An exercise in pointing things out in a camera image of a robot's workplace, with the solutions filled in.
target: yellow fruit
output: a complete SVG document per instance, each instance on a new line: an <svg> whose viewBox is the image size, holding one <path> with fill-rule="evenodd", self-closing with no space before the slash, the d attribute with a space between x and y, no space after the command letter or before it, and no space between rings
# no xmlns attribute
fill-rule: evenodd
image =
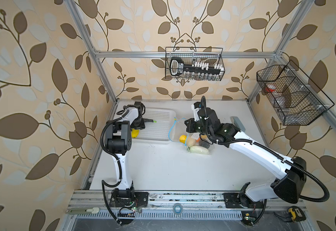
<svg viewBox="0 0 336 231"><path fill-rule="evenodd" d="M181 143L184 143L184 142L186 141L186 138L187 138L186 135L182 135L182 136L179 137L179 141L180 141Z"/></svg>
<svg viewBox="0 0 336 231"><path fill-rule="evenodd" d="M140 132L140 130L135 130L134 128L132 128L132 132L131 132L132 138L136 138L138 136L139 132Z"/></svg>

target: wallpaper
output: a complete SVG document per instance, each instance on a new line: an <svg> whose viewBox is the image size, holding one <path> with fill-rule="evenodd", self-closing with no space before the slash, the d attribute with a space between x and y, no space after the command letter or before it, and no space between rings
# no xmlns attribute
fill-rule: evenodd
<svg viewBox="0 0 336 231"><path fill-rule="evenodd" d="M315 1L284 55L299 64L336 103L336 1ZM327 186L328 201L307 201L306 205L316 227L321 231L336 231L336 132L323 117L309 126L282 126L264 94L258 94L252 107L270 147L281 154L305 159L307 170ZM336 105L331 110L336 113ZM302 195L320 197L323 194L308 178Z"/></svg>
<svg viewBox="0 0 336 231"><path fill-rule="evenodd" d="M90 164L111 103L78 34L61 1L0 1L0 230L55 230Z"/></svg>
<svg viewBox="0 0 336 231"><path fill-rule="evenodd" d="M165 76L165 62L149 58L101 59L119 99L246 99L256 84L265 59L223 59L221 81L196 81Z"/></svg>
<svg viewBox="0 0 336 231"><path fill-rule="evenodd" d="M273 51L298 0L75 0L94 47Z"/></svg>

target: black wire basket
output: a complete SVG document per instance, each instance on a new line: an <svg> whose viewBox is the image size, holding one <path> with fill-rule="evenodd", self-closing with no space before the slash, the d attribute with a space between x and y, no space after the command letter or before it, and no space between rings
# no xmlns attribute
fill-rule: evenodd
<svg viewBox="0 0 336 231"><path fill-rule="evenodd" d="M308 83L299 79L296 70L302 71ZM292 60L258 71L257 82L283 125L309 125L335 105Z"/></svg>
<svg viewBox="0 0 336 231"><path fill-rule="evenodd" d="M165 76L184 80L221 81L223 48L166 47Z"/></svg>

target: white table surface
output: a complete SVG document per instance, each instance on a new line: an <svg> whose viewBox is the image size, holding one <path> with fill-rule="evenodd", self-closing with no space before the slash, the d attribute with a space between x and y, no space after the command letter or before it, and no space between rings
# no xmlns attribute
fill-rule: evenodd
<svg viewBox="0 0 336 231"><path fill-rule="evenodd" d="M194 101L146 101L146 108L174 110L176 117L193 118ZM131 101L120 101L117 111ZM231 116L240 118L245 133L264 144L258 127L245 101L210 101L221 123L230 123ZM272 174L244 154L215 145L211 155L189 153L184 144L167 145L133 142L128 152L129 170L135 190L240 190L246 182L265 180ZM113 157L102 153L90 190L101 190L101 180L116 183Z"/></svg>

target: blue tape roll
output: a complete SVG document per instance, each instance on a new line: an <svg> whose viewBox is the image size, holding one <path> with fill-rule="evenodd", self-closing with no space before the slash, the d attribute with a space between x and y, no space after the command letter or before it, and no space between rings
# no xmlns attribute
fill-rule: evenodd
<svg viewBox="0 0 336 231"><path fill-rule="evenodd" d="M175 215L180 215L180 214L182 213L183 210L184 210L184 208L182 207L182 205L181 205L180 203L177 203L177 204L175 204L175 205L173 206L173 213L174 213Z"/></svg>

